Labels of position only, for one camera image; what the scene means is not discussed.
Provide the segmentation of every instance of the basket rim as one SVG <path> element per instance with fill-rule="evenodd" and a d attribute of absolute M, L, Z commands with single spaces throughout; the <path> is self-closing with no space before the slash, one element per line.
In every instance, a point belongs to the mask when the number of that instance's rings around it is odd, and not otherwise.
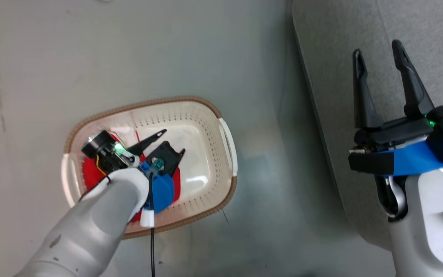
<path fill-rule="evenodd" d="M 73 130 L 71 131 L 71 133 L 68 135 L 68 137 L 66 139 L 64 154 L 67 154 L 71 151 L 71 144 L 74 140 L 74 137 L 81 130 L 81 128 L 83 128 L 85 125 L 87 125 L 88 123 L 90 123 L 92 121 L 95 121 L 95 120 L 98 120 L 98 119 L 101 119 L 101 118 L 104 118 L 104 117 L 107 117 L 107 116 L 110 116 L 110 115 L 113 115 L 116 113 L 126 112 L 131 109 L 147 107 L 147 106 L 151 106 L 151 105 L 164 104 L 164 103 L 185 102 L 185 101 L 198 102 L 198 103 L 208 107 L 215 114 L 216 118 L 218 118 L 218 119 L 222 118 L 222 114 L 215 107 L 215 105 L 213 105 L 208 100 L 198 97 L 198 96 L 178 96 L 178 97 L 162 98 L 162 99 L 157 99 L 157 100 L 150 100 L 150 101 L 125 105 L 122 107 L 106 110 L 105 112 L 100 112 L 96 115 L 92 115 L 92 116 L 80 121 L 78 124 L 76 124 L 76 126 L 73 128 Z M 228 190 L 228 193 L 225 196 L 225 198 L 218 205 L 216 205 L 215 207 L 208 209 L 200 214 L 187 217 L 186 219 L 182 219 L 180 221 L 176 221 L 174 223 L 170 223 L 170 224 L 167 224 L 164 226 L 155 227 L 155 233 L 160 233 L 160 232 L 168 231 L 168 230 L 171 230 L 171 229 L 174 229 L 177 227 L 181 227 L 183 225 L 198 221 L 199 219 L 202 219 L 208 215 L 214 214 L 215 212 L 218 212 L 219 210 L 223 209 L 223 207 L 225 207 L 225 205 L 228 204 L 228 202 L 232 199 L 232 196 L 235 193 L 236 186 L 237 186 L 237 177 L 232 176 L 232 180 L 230 181 L 230 189 Z M 150 234 L 150 229 L 132 232 L 132 233 L 124 234 L 123 240 L 143 237 L 143 236 L 149 235 L 149 234 Z"/>

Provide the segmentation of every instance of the green led light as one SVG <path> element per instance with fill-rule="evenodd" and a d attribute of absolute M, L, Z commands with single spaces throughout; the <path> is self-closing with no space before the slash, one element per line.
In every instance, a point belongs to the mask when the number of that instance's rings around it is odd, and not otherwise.
<path fill-rule="evenodd" d="M 125 150 L 124 147 L 123 147 L 123 145 L 120 144 L 119 142 L 116 142 L 116 145 L 114 145 L 114 148 L 115 148 L 116 150 Z"/>

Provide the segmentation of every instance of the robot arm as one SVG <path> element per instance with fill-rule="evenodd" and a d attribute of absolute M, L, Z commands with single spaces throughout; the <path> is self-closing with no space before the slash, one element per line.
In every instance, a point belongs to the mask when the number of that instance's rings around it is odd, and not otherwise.
<path fill-rule="evenodd" d="M 443 276 L 443 172 L 408 176 L 408 213 L 389 223 L 398 277 Z"/>
<path fill-rule="evenodd" d="M 356 147 L 350 168 L 375 177 L 388 215 L 398 277 L 443 276 L 443 106 L 432 100 L 399 40 L 392 42 L 406 98 L 405 117 L 383 122 L 353 53 Z"/>
<path fill-rule="evenodd" d="M 16 276 L 96 277 L 104 272 L 149 192 L 148 179 L 136 168 L 114 171 L 109 178 L 67 212 Z"/>
<path fill-rule="evenodd" d="M 67 212 L 16 276 L 99 276 L 112 259 L 127 224 L 141 209 L 140 225 L 153 228 L 154 214 L 172 203 L 172 175 L 185 149 L 177 153 L 168 142 L 162 142 L 146 161 L 141 163 L 139 156 L 166 131 L 128 149 L 104 130 L 90 137 L 82 152 L 95 159 L 106 177 Z"/>

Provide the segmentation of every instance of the gray carpet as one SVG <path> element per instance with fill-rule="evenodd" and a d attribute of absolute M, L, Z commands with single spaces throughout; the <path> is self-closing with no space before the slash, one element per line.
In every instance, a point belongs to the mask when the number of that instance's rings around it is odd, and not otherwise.
<path fill-rule="evenodd" d="M 350 223 L 370 243 L 390 249 L 386 215 L 371 176 L 352 172 L 354 49 L 362 49 L 376 109 L 404 116 L 401 75 L 391 42 L 399 39 L 434 105 L 443 105 L 443 1 L 295 0 L 293 22 L 329 163 Z"/>

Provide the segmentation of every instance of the yellow wire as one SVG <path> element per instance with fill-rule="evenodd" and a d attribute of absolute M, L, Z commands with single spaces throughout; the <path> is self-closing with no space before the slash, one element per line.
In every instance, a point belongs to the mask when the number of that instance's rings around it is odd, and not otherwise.
<path fill-rule="evenodd" d="M 97 166 L 98 170 L 100 170 L 100 172 L 102 172 L 102 174 L 106 175 L 105 172 L 103 172 L 103 171 L 100 169 L 100 167 L 98 166 L 98 155 L 97 155 L 97 158 L 95 158 L 95 160 L 96 160 L 95 165 Z"/>

